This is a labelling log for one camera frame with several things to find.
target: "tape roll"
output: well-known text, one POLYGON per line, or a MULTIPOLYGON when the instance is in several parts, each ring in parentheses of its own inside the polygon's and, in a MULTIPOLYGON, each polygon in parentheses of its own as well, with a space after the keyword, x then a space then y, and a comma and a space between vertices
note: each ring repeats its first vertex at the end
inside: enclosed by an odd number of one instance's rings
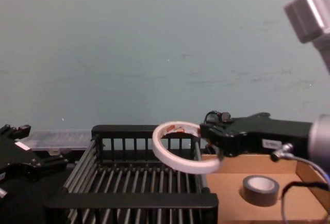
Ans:
POLYGON ((208 174, 220 168, 221 163, 218 158, 205 161, 191 161, 169 152, 162 145, 161 138, 171 133, 186 133, 199 138, 201 136, 200 126, 190 122, 166 122, 156 127, 153 132, 153 152, 165 165, 191 174, 208 174))
POLYGON ((256 206, 272 206, 277 202, 279 184, 268 177, 251 175, 243 179, 242 196, 256 206))

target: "red marking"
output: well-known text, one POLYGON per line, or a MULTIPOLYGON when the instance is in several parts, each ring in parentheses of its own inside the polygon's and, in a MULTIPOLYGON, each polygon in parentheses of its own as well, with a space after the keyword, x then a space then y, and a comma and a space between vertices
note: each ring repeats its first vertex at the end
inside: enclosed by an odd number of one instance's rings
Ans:
POLYGON ((175 129, 175 126, 174 125, 171 125, 169 126, 167 129, 166 129, 166 132, 168 133, 169 131, 175 129))
POLYGON ((176 130, 177 133, 184 133, 185 129, 183 127, 176 130))

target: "white label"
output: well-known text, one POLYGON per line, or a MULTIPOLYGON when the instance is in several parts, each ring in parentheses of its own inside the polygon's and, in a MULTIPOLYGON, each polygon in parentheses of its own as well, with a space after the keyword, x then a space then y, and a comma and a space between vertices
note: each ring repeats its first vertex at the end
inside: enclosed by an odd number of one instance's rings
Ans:
POLYGON ((6 173, 5 172, 4 173, 1 173, 0 174, 0 181, 3 180, 3 179, 5 179, 5 176, 6 176, 6 173))
POLYGON ((282 142, 278 140, 262 140, 262 146, 264 148, 270 148, 270 149, 280 149, 282 146, 282 142))
POLYGON ((27 150, 30 149, 27 145, 21 143, 20 141, 15 142, 15 144, 16 144, 17 146, 19 146, 20 148, 23 148, 25 151, 27 151, 27 150))

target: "white tape roll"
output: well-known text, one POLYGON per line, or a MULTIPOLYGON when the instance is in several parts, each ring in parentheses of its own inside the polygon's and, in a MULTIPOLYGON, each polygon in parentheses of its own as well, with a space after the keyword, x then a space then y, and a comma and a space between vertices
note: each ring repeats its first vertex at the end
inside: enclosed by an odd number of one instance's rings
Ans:
POLYGON ((196 137, 201 136, 200 126, 190 122, 173 121, 161 124, 153 132, 153 152, 160 161, 175 170, 191 174, 207 174, 220 168, 220 161, 191 161, 169 152, 161 143, 161 138, 170 133, 186 133, 196 137))

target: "metal rack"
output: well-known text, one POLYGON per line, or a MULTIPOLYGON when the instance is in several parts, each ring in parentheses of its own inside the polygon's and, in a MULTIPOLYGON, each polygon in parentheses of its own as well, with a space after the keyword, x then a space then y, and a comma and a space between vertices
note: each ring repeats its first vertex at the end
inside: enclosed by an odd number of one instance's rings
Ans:
MULTIPOLYGON (((217 223, 217 195, 210 193, 205 176, 175 171, 153 155, 149 140, 155 127, 95 126, 62 191, 44 205, 47 223, 217 223), (115 149, 118 139, 120 150, 115 149), (141 139, 144 149, 138 149, 141 139), (109 151, 104 149, 107 141, 109 151)), ((171 152, 201 159, 196 137, 177 133, 165 139, 171 152), (179 142, 176 149, 171 148, 173 139, 179 142), (190 148, 183 148, 183 140, 190 141, 190 148)))

